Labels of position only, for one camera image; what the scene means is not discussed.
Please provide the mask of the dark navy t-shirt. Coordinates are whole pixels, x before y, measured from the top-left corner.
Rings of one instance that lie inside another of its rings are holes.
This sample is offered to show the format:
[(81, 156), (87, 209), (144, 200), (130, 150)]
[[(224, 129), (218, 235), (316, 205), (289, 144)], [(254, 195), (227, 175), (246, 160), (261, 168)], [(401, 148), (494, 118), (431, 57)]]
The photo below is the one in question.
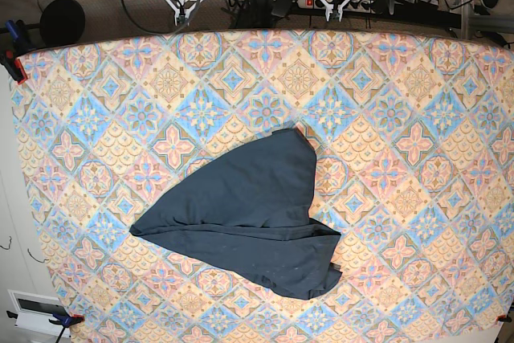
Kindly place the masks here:
[(309, 216), (316, 153), (294, 128), (232, 149), (163, 194), (130, 234), (300, 300), (334, 288), (340, 233)]

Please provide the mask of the colourful patterned tablecloth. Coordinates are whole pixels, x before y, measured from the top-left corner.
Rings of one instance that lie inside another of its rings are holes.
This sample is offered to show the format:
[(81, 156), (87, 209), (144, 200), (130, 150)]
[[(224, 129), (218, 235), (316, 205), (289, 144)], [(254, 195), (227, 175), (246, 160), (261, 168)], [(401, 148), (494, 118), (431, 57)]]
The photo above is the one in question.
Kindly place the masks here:
[(508, 319), (510, 50), (200, 32), (16, 63), (74, 342), (418, 342)]

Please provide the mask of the lower left table clamp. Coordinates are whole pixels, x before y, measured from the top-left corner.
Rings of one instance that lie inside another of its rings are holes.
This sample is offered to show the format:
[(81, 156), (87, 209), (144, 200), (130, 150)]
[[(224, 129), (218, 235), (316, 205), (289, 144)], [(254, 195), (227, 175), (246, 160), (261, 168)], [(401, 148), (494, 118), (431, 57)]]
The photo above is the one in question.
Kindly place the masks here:
[(55, 337), (55, 342), (71, 337), (71, 327), (84, 322), (82, 316), (60, 315), (56, 313), (33, 313), (6, 311), (10, 319), (15, 319), (14, 325), (31, 332)]

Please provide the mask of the lower right table clamp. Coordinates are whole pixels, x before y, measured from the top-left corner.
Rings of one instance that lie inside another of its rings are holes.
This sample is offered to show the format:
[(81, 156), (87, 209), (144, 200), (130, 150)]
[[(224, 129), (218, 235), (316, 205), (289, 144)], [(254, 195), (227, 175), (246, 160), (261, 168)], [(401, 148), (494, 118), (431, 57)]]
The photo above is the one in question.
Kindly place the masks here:
[(501, 322), (501, 323), (511, 323), (512, 318), (509, 315), (502, 315), (502, 316), (498, 316), (496, 318), (496, 321)]

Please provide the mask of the table clamp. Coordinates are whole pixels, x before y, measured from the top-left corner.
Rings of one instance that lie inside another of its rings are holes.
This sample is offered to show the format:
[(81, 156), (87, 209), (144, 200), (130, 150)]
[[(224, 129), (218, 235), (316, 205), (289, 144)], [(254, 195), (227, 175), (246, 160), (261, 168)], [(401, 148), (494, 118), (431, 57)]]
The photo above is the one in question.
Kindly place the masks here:
[(19, 50), (23, 50), (27, 46), (26, 36), (22, 33), (20, 26), (13, 20), (7, 20), (1, 32), (10, 34), (14, 46), (11, 50), (1, 50), (1, 65), (17, 84), (23, 84), (27, 80), (27, 74), (18, 57), (21, 55)]
[(502, 316), (498, 316), (496, 318), (496, 321), (501, 322), (501, 323), (511, 323), (512, 318), (509, 315), (502, 315)]
[(84, 322), (82, 316), (60, 315), (56, 313), (33, 313), (6, 311), (10, 319), (15, 319), (14, 325), (31, 332), (55, 337), (55, 342), (71, 337), (71, 327)]

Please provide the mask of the white floor vent box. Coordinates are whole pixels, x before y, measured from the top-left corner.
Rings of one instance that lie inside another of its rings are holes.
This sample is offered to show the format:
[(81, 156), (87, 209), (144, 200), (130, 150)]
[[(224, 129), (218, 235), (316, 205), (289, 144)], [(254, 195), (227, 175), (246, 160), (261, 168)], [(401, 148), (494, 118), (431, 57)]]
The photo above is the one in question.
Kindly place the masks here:
[(65, 315), (66, 310), (56, 297), (40, 296), (29, 292), (8, 289), (13, 303), (10, 310), (16, 314), (14, 325), (22, 330), (42, 333), (57, 337), (62, 330), (60, 325), (53, 325), (53, 314)]

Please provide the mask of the white power strip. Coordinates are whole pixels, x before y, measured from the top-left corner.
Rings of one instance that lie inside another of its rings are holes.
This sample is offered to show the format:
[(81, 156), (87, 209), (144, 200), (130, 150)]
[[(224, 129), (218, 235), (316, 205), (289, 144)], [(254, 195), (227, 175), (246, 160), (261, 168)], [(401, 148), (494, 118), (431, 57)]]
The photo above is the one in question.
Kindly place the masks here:
[[(331, 2), (327, 1), (329, 4), (334, 5), (334, 9), (342, 3), (344, 0), (332, 0)], [(350, 2), (345, 6), (345, 10), (360, 10), (360, 11), (369, 11), (371, 5), (376, 0), (350, 0)], [(300, 9), (306, 10), (325, 10), (325, 4), (321, 0), (297, 0), (297, 6)]]

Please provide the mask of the upper left table clamp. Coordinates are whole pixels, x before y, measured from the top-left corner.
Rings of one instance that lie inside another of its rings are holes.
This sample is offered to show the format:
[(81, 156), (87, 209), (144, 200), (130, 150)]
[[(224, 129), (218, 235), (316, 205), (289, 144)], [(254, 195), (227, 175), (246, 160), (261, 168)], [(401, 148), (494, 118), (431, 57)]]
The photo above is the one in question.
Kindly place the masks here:
[(18, 57), (21, 55), (19, 50), (23, 50), (27, 46), (26, 36), (22, 33), (20, 26), (13, 20), (7, 20), (1, 32), (10, 34), (14, 46), (11, 50), (1, 50), (1, 65), (17, 84), (23, 84), (27, 80), (27, 74)]

